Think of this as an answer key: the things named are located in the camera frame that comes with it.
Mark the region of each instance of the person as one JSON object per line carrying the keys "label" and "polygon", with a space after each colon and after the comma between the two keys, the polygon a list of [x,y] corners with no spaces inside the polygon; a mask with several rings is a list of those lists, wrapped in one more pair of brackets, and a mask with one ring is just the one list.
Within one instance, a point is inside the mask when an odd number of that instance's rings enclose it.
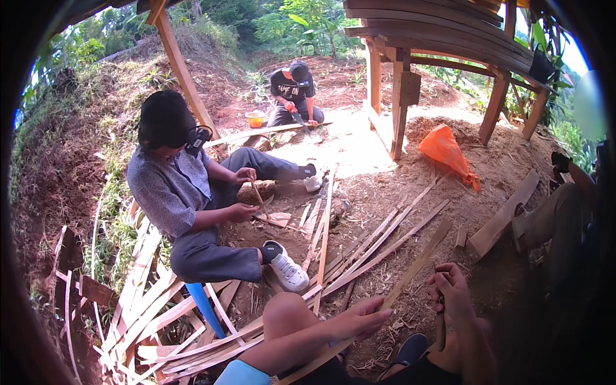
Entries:
{"label": "person", "polygon": [[156,92],[141,107],[139,146],[128,164],[136,202],[158,230],[173,238],[173,272],[187,283],[259,282],[261,265],[270,264],[288,290],[303,290],[307,274],[278,242],[250,248],[217,242],[220,223],[248,221],[259,210],[237,203],[242,184],[303,179],[306,189],[314,191],[323,182],[315,166],[298,166],[246,147],[219,164],[202,148],[207,138],[190,139],[199,130],[179,93]]}
{"label": "person", "polygon": [[[488,344],[490,325],[477,318],[472,308],[466,280],[458,266],[444,263],[427,280],[433,287],[430,297],[434,310],[441,311],[438,290],[445,297],[445,321],[453,332],[446,337],[445,349],[428,347],[423,334],[409,337],[397,357],[379,378],[379,384],[493,384],[496,361]],[[330,349],[330,342],[356,337],[361,341],[383,327],[392,309],[379,309],[383,297],[365,299],[350,309],[320,321],[294,293],[280,293],[265,306],[264,341],[231,361],[216,385],[266,385],[270,376],[282,379]],[[334,357],[296,384],[370,384],[351,378],[342,357]]]}
{"label": "person", "polygon": [[[548,298],[571,304],[574,297],[583,296],[584,285],[593,280],[592,258],[596,254],[596,226],[592,226],[598,189],[595,180],[564,154],[553,152],[556,171],[569,173],[574,183],[560,185],[536,210],[527,211],[518,203],[511,220],[513,242],[518,253],[550,241],[548,264]],[[600,175],[600,157],[596,175]]]}
{"label": "person", "polygon": [[270,77],[270,92],[276,107],[269,116],[267,127],[293,123],[291,113],[299,112],[302,120],[310,126],[323,123],[323,112],[314,106],[314,81],[308,64],[294,60],[286,68],[279,68]]}

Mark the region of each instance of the blue plastic stool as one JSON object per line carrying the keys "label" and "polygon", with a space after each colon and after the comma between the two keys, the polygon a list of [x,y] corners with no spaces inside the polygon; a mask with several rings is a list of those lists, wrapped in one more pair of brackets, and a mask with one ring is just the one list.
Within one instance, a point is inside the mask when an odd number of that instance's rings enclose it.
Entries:
{"label": "blue plastic stool", "polygon": [[214,329],[216,336],[219,339],[225,338],[225,332],[222,331],[221,324],[218,322],[218,318],[216,318],[216,314],[214,314],[214,311],[212,310],[212,305],[209,304],[209,299],[207,295],[205,295],[203,285],[201,283],[184,283],[184,286],[195,300],[199,311],[201,311],[206,321],[208,321],[208,324],[210,324]]}

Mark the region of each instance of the dark shoe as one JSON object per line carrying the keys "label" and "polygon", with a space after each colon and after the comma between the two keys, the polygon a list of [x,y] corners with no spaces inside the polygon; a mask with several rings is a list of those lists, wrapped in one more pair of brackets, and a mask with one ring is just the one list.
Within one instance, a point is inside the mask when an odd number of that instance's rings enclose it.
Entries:
{"label": "dark shoe", "polygon": [[419,361],[419,359],[427,349],[428,339],[426,338],[426,336],[421,333],[413,334],[412,336],[407,338],[406,341],[404,341],[402,346],[400,346],[400,350],[398,350],[398,355],[395,356],[394,361],[389,364],[388,368],[381,373],[377,381],[382,380],[383,376],[387,374],[391,367],[393,367],[397,363],[404,365],[405,367],[416,363],[417,361]]}

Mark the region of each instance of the black t-shirt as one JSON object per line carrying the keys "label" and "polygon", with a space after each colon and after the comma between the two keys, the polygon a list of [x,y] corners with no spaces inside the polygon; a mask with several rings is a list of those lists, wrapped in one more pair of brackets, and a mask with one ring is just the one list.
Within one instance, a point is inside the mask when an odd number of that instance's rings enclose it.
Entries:
{"label": "black t-shirt", "polygon": [[274,96],[282,96],[286,100],[297,104],[303,102],[307,97],[314,96],[314,83],[312,82],[312,73],[308,74],[308,85],[299,87],[296,82],[287,79],[282,73],[282,68],[275,70],[270,76],[270,92]]}

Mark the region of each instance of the hand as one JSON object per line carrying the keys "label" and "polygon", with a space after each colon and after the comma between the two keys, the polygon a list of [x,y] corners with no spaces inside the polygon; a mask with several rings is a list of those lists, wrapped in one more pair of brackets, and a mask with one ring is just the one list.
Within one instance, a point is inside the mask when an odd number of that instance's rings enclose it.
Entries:
{"label": "hand", "polygon": [[257,180],[257,171],[254,168],[242,167],[235,173],[235,184],[244,184],[245,182],[254,182]]}
{"label": "hand", "polygon": [[569,172],[570,162],[571,159],[569,159],[565,155],[556,151],[552,152],[552,164],[558,168],[558,172],[563,172],[564,174]]}
{"label": "hand", "polygon": [[327,320],[324,325],[332,340],[343,341],[351,337],[357,337],[356,341],[373,335],[379,330],[385,321],[391,316],[392,310],[377,311],[383,304],[385,297],[372,297],[350,309]]}
{"label": "hand", "polygon": [[295,108],[295,103],[293,102],[289,102],[287,101],[287,103],[285,103],[285,108],[287,111],[289,111],[290,113],[295,113],[298,111],[297,108]]}
{"label": "hand", "polygon": [[439,303],[439,290],[445,297],[445,321],[453,329],[473,322],[477,316],[472,308],[471,297],[468,294],[468,287],[464,275],[458,265],[454,263],[444,263],[436,266],[436,274],[428,277],[426,283],[436,287],[432,288],[430,297],[435,302],[433,308],[440,312],[443,305]]}
{"label": "hand", "polygon": [[240,223],[249,221],[253,214],[259,211],[258,206],[250,206],[245,203],[235,203],[228,207],[229,216],[228,219],[231,222]]}

